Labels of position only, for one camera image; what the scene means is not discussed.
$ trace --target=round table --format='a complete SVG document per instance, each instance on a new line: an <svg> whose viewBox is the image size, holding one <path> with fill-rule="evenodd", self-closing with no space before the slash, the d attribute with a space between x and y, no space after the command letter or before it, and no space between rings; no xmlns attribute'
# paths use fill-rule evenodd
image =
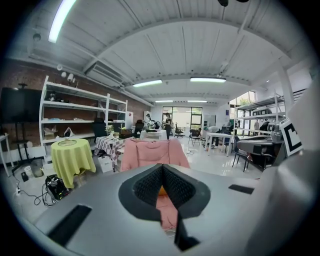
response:
<svg viewBox="0 0 320 256"><path fill-rule="evenodd" d="M96 172L89 142L83 138L70 138L51 145L53 169L62 178L66 188L74 188L74 175L80 169Z"/></svg>

